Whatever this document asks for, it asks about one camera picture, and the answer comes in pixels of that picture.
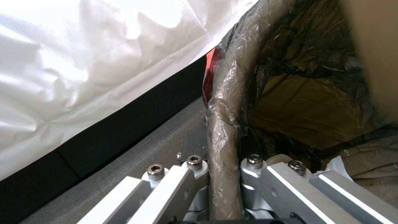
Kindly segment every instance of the gray carpet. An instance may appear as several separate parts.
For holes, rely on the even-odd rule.
[[[197,99],[146,138],[44,207],[27,217],[23,224],[75,224],[124,177],[141,178],[149,165],[177,164],[184,134],[203,122],[205,106]]]

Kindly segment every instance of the red object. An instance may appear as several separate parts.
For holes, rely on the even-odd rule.
[[[205,79],[203,80],[202,96],[203,96],[203,102],[207,107],[213,92],[214,73],[217,69],[219,61],[222,59],[221,50],[218,47],[215,47],[213,48],[213,50],[207,53],[206,57],[207,57],[207,63],[206,63]]]

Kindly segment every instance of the white plastic piece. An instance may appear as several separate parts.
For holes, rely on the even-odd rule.
[[[257,0],[0,3],[0,180],[216,46]]]
[[[347,171],[345,170],[344,163],[340,155],[330,160],[330,162],[326,165],[325,171],[330,171],[330,170],[336,171],[341,176],[349,179],[351,182],[354,182],[352,178],[348,175]]]

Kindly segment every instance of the screw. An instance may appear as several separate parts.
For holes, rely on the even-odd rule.
[[[298,160],[292,160],[287,164],[292,170],[294,170],[295,172],[297,172],[300,176],[303,176],[305,174],[305,170],[307,168],[307,166],[298,161]]]
[[[160,180],[164,177],[164,168],[160,164],[153,164],[148,167],[149,179],[153,181]]]
[[[187,159],[188,168],[191,170],[198,170],[202,168],[202,157],[198,155],[191,155]]]
[[[263,159],[257,154],[251,154],[248,156],[248,165],[252,169],[260,169],[263,167]]]

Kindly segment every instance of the white fabric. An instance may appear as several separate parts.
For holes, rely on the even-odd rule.
[[[0,180],[203,56],[256,1],[2,1]]]

